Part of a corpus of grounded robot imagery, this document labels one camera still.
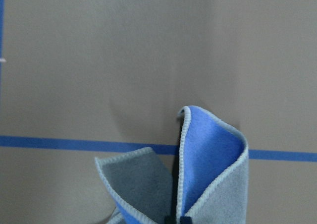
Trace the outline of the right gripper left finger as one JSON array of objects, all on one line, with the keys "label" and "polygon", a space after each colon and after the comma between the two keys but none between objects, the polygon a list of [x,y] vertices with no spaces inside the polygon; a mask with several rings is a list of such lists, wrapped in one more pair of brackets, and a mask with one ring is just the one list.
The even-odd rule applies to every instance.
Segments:
[{"label": "right gripper left finger", "polygon": [[164,218],[164,224],[173,224],[173,217],[172,216],[166,216]]}]

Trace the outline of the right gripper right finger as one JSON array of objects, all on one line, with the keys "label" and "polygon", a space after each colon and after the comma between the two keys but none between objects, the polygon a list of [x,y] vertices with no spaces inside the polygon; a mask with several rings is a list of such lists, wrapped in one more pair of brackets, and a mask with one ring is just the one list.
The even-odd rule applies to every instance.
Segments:
[{"label": "right gripper right finger", "polygon": [[180,217],[180,224],[192,224],[192,218],[189,216]]}]

